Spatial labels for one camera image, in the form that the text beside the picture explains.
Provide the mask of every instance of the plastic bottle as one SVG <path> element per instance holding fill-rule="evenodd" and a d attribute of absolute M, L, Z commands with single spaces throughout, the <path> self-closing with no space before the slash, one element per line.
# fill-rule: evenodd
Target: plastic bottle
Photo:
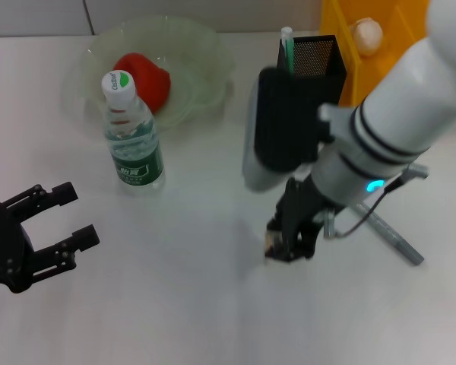
<path fill-rule="evenodd" d="M 138 97 L 133 77 L 111 71 L 101 86 L 108 106 L 104 134 L 120 180 L 134 192 L 160 188 L 164 168 L 154 116 Z"/>

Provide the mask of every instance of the white ball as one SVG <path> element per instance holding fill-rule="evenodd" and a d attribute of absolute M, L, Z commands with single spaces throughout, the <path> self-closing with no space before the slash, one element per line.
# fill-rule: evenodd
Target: white ball
<path fill-rule="evenodd" d="M 356 49 L 362 56 L 371 56 L 382 44 L 383 31 L 380 24 L 370 17 L 361 19 L 352 26 Z"/>

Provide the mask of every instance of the bottle cap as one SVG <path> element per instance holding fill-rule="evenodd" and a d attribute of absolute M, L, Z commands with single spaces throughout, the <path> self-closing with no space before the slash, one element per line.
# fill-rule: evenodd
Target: bottle cap
<path fill-rule="evenodd" d="M 127 71 L 111 71 L 103 76 L 101 88 L 108 105 L 124 110 L 136 95 L 134 78 Z"/>

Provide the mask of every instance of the white robotic arm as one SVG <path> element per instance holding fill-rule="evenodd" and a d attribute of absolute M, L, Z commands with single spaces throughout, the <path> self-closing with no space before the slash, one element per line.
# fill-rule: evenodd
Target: white robotic arm
<path fill-rule="evenodd" d="M 429 36 L 410 47 L 356 109 L 321 107 L 320 117 L 330 122 L 335 141 L 321 150 L 302 185 L 289 181 L 268 226 L 281 232 L 282 253 L 278 256 L 284 261 L 314 253 L 313 248 L 304 253 L 302 246 L 307 242 L 296 237 L 304 236 L 305 231 L 306 236 L 313 235 L 309 240 L 315 243 L 321 228 L 315 223 L 318 214 L 327 208 L 339 212 L 361 202 L 399 175 L 456 120 L 456 0 L 432 0 L 427 28 Z M 252 117 L 243 174 L 247 186 L 260 191 L 287 175 L 266 169 L 257 159 L 252 143 L 256 113 Z M 305 192 L 297 198 L 301 188 Z M 280 217 L 291 200 L 291 214 L 284 213 L 290 218 Z M 299 254 L 294 253 L 298 245 Z"/>

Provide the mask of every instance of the yellow container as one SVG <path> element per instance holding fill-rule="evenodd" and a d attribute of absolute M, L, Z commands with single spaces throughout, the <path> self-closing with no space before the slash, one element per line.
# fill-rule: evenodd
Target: yellow container
<path fill-rule="evenodd" d="M 323 0 L 321 34 L 334 34 L 347 68 L 340 105 L 355 106 L 373 90 L 395 62 L 426 36 L 429 0 Z M 356 50 L 350 25 L 365 17 L 380 23 L 382 45 L 370 57 Z"/>

